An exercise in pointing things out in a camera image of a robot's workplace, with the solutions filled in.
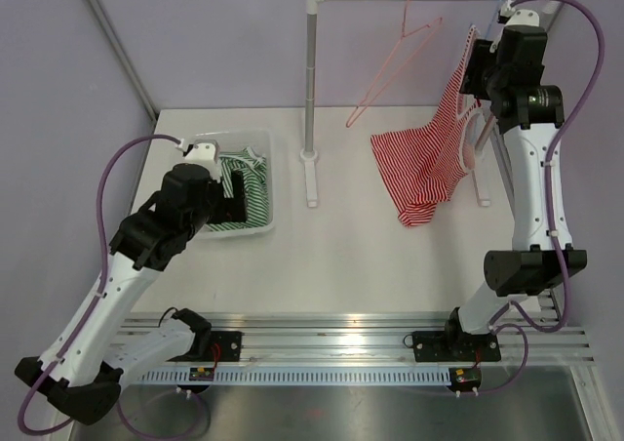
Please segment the green striped tank top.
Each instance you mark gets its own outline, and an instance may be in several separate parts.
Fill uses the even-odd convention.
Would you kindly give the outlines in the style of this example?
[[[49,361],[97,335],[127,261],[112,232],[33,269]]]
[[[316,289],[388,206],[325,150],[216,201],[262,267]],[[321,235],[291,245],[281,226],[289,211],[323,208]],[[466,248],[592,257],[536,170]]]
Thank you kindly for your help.
[[[231,172],[240,171],[243,174],[248,220],[246,222],[208,224],[208,231],[234,231],[267,226],[270,201],[267,187],[266,157],[256,154],[248,146],[238,152],[222,152],[219,161],[222,167],[222,184],[226,197],[232,197]]]

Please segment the pink wire hanger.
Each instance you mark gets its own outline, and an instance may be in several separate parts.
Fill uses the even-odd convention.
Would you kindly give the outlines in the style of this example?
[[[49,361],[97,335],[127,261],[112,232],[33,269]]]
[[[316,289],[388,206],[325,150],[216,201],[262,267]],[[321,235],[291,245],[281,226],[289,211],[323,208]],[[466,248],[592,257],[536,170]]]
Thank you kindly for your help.
[[[407,71],[428,42],[438,33],[444,19],[433,20],[409,27],[410,5],[415,0],[405,0],[400,28],[400,36],[370,82],[364,96],[356,103],[345,121],[345,127],[351,128],[362,115],[381,97],[381,95]]]

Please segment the blue wire hanger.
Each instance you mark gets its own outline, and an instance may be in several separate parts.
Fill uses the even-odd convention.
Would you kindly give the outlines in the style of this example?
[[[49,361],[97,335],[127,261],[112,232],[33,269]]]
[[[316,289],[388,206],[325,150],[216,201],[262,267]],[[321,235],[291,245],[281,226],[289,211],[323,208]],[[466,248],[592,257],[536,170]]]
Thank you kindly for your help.
[[[492,13],[492,16],[490,18],[490,21],[489,21],[489,23],[487,25],[486,32],[483,33],[480,36],[482,39],[485,39],[485,40],[489,39],[489,37],[491,35],[491,32],[492,32],[492,29],[493,29],[494,25],[497,23],[498,13],[499,13],[499,10],[500,10],[500,7],[501,7],[502,3],[503,3],[503,0],[496,0],[496,5],[495,5],[495,8],[493,10],[493,13]]]

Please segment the red striped tank top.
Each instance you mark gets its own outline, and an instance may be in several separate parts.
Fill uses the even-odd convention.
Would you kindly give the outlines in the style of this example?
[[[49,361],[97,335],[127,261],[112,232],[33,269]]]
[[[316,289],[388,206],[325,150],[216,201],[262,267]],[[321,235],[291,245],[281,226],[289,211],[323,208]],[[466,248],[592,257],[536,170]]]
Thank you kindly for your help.
[[[474,168],[471,130],[484,121],[481,101],[460,92],[480,31],[469,28],[464,49],[427,124],[370,137],[378,172],[404,227],[426,224]]]

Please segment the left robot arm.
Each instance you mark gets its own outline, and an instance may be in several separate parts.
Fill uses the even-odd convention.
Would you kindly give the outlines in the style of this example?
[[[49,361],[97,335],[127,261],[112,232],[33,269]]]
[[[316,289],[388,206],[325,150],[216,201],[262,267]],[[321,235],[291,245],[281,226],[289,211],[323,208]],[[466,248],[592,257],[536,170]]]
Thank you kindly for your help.
[[[172,359],[217,355],[211,323],[188,308],[135,344],[117,351],[109,346],[137,300],[203,226],[245,217],[243,175],[234,171],[227,179],[223,184],[200,165],[177,164],[160,189],[122,220],[98,282],[63,333],[41,355],[18,362],[15,374],[31,394],[44,395],[71,421],[91,425],[152,369]]]

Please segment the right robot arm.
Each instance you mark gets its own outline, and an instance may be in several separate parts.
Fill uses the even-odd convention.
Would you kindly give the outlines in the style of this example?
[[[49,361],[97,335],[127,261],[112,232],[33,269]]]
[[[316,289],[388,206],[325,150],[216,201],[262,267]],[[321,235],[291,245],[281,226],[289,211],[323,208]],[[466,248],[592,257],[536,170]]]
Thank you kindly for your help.
[[[547,33],[538,25],[504,27],[495,49],[475,43],[461,91],[491,103],[506,144],[514,190],[514,231],[507,251],[484,258],[485,282],[455,309],[440,344],[452,361],[497,361],[495,322],[523,299],[558,286],[587,264],[565,221],[559,171],[563,97],[541,83]]]

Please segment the clear plastic basket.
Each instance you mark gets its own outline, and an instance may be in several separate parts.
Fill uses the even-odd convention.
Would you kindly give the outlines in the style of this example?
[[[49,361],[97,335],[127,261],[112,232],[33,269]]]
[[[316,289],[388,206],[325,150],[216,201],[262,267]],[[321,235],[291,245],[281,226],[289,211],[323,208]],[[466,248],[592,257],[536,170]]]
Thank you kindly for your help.
[[[230,128],[197,134],[192,142],[213,141],[218,145],[218,161],[222,165],[224,188],[233,193],[232,175],[243,177],[246,194],[245,222],[207,225],[198,234],[200,239],[216,240],[264,234],[275,224],[278,202],[274,138],[269,130],[259,127]]]

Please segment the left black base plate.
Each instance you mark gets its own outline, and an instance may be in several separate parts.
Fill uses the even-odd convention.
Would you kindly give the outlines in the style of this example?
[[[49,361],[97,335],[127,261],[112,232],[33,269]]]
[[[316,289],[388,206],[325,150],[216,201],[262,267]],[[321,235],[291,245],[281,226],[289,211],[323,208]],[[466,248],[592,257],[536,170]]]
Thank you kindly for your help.
[[[243,333],[240,331],[211,331],[208,337],[200,337],[190,350],[189,358],[198,362],[239,362]]]

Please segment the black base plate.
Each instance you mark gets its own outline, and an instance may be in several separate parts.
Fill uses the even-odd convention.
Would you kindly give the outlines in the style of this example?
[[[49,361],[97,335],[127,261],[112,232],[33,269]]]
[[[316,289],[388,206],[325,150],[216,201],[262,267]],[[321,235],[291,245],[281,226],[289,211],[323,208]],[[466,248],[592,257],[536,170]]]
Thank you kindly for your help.
[[[198,362],[239,362],[243,333],[240,331],[211,331],[208,337],[200,337],[190,350],[189,358]]]
[[[452,336],[446,331],[414,331],[411,335],[414,359],[418,363],[499,362],[501,352],[493,334]]]

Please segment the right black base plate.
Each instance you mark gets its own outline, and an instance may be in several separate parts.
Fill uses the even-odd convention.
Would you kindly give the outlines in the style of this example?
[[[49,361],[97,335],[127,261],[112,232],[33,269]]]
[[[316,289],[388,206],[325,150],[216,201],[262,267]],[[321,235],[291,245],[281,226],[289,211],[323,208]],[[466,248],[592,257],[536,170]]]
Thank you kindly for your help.
[[[499,362],[501,352],[493,334],[452,336],[446,331],[414,331],[411,335],[414,359],[418,363]]]

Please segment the aluminium mounting rail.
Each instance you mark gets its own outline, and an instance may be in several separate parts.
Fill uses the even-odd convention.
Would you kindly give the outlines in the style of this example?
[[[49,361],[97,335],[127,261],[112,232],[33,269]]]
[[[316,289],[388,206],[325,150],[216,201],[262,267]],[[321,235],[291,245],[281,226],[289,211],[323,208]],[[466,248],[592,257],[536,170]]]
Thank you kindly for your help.
[[[410,333],[437,330],[445,318],[434,313],[386,314],[235,314],[205,313],[219,331],[243,334],[241,364],[304,364],[389,366],[414,362]],[[135,343],[157,326],[159,315],[135,312],[126,319],[112,346]],[[588,366],[595,363],[585,332],[567,327],[555,334],[539,333],[519,318],[503,321],[522,325],[528,341],[528,364]],[[523,339],[519,331],[498,334],[502,361],[520,363]]]

